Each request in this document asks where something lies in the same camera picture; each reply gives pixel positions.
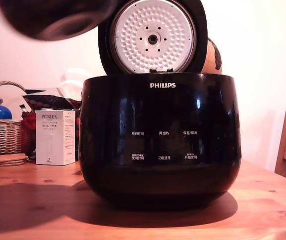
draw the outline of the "wooden table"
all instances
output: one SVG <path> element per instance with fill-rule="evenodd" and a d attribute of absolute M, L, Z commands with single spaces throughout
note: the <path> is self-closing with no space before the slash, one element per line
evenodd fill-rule
<path fill-rule="evenodd" d="M 68 166 L 0 167 L 0 240 L 286 240 L 286 178 L 242 162 L 230 191 L 206 209 L 111 208 Z"/>

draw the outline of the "glossy black surface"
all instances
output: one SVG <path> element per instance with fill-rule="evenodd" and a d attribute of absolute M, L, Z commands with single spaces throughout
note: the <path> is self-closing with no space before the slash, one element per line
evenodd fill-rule
<path fill-rule="evenodd" d="M 115 10 L 119 0 L 0 0 L 7 21 L 38 40 L 62 40 L 83 34 Z"/>
<path fill-rule="evenodd" d="M 156 84 L 164 88 L 151 88 Z M 240 167 L 238 105 L 229 76 L 150 73 L 89 79 L 80 130 L 85 181 L 125 208 L 206 204 L 229 189 Z"/>

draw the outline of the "philips logo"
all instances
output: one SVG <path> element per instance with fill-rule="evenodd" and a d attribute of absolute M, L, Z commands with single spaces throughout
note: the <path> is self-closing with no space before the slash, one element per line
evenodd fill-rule
<path fill-rule="evenodd" d="M 176 83 L 174 82 L 162 82 L 162 83 L 151 83 L 151 89 L 168 89 L 168 88 L 175 88 Z"/>

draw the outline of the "stack of coasters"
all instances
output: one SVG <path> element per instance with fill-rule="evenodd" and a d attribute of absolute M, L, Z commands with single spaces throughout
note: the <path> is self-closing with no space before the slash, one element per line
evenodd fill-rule
<path fill-rule="evenodd" d="M 23 153 L 0 155 L 0 167 L 22 165 L 26 160 L 27 156 Z"/>

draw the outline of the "cardboard box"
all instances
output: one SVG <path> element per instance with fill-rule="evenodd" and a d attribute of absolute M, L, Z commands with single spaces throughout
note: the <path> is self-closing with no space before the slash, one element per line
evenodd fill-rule
<path fill-rule="evenodd" d="M 41 110 L 36 113 L 36 164 L 75 162 L 75 111 Z"/>

